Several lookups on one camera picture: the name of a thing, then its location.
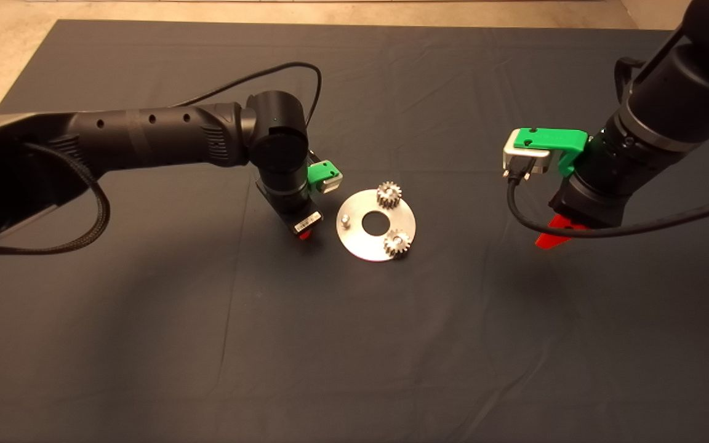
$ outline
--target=red base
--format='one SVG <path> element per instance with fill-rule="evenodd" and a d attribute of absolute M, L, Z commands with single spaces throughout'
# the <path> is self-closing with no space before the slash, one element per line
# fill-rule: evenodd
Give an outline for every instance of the red base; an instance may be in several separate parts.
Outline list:
<path fill-rule="evenodd" d="M 549 222 L 549 228 L 563 228 L 563 229 L 588 229 L 587 226 L 585 225 L 577 225 L 574 222 L 571 222 L 571 220 L 563 217 L 560 214 L 556 214 L 554 218 L 551 219 Z M 565 243 L 571 239 L 570 237 L 560 237 L 560 236 L 552 236 L 549 234 L 541 234 L 538 236 L 538 239 L 535 241 L 535 246 L 539 247 L 540 249 L 552 249 L 552 247 L 559 246 L 560 244 Z"/>

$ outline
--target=spur gear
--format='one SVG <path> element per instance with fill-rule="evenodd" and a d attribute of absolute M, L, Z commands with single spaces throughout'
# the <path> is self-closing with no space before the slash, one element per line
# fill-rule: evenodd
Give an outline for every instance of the spur gear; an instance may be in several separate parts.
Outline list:
<path fill-rule="evenodd" d="M 412 241 L 409 236 L 399 229 L 391 229 L 385 235 L 385 252 L 391 256 L 391 258 L 400 258 L 412 245 Z"/>
<path fill-rule="evenodd" d="M 401 188 L 396 185 L 396 182 L 385 182 L 377 188 L 377 202 L 385 208 L 391 209 L 396 207 L 401 201 Z"/>

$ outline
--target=white label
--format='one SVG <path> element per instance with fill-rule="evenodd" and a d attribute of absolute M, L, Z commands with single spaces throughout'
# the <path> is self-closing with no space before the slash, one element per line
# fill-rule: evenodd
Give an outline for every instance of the white label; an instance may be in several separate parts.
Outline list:
<path fill-rule="evenodd" d="M 320 219 L 321 219 L 321 214 L 319 214 L 318 212 L 310 214 L 308 216 L 308 218 L 304 219 L 303 221 L 301 221 L 295 225 L 295 233 L 300 233 L 301 230 L 306 229 L 308 226 L 314 224 L 316 221 L 318 221 Z"/>

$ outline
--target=green 3d-printed part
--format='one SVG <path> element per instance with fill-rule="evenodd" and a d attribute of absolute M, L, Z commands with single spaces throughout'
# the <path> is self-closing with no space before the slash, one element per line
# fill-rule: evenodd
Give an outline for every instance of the green 3d-printed part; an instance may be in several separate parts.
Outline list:
<path fill-rule="evenodd" d="M 562 151 L 557 168 L 563 177 L 568 177 L 574 173 L 574 160 L 585 149 L 587 140 L 587 132 L 578 129 L 521 128 L 514 146 L 524 149 Z"/>
<path fill-rule="evenodd" d="M 308 166 L 308 185 L 313 191 L 319 193 L 328 193 L 337 188 L 338 180 L 335 179 L 340 176 L 341 171 L 330 160 L 322 160 Z"/>

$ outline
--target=metal plate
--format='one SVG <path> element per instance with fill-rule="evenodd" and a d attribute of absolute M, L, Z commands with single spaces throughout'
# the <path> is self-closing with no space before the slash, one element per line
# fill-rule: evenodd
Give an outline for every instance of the metal plate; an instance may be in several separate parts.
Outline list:
<path fill-rule="evenodd" d="M 392 209 L 385 209 L 377 203 L 377 190 L 368 189 L 353 194 L 346 199 L 335 217 L 335 229 L 338 238 L 346 249 L 358 258 L 368 261 L 388 261 L 392 259 L 385 252 L 385 235 L 372 236 L 363 229 L 363 218 L 369 212 L 380 212 L 390 221 L 390 228 L 401 229 L 410 240 L 414 240 L 415 224 L 412 209 L 401 199 L 399 204 Z M 349 216 L 349 227 L 344 227 L 341 219 Z"/>

